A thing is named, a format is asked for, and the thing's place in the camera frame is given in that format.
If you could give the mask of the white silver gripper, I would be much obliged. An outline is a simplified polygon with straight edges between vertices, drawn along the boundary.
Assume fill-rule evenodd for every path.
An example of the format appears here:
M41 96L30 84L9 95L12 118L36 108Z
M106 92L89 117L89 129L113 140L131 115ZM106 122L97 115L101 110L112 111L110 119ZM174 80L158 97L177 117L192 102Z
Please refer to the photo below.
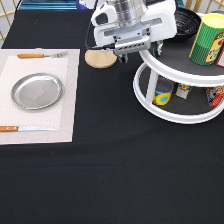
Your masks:
M174 0L149 6L145 0L106 0L91 18L96 46L112 50L121 63L127 63L126 54L148 50L156 42L153 55L160 56L163 41L177 33L175 11Z

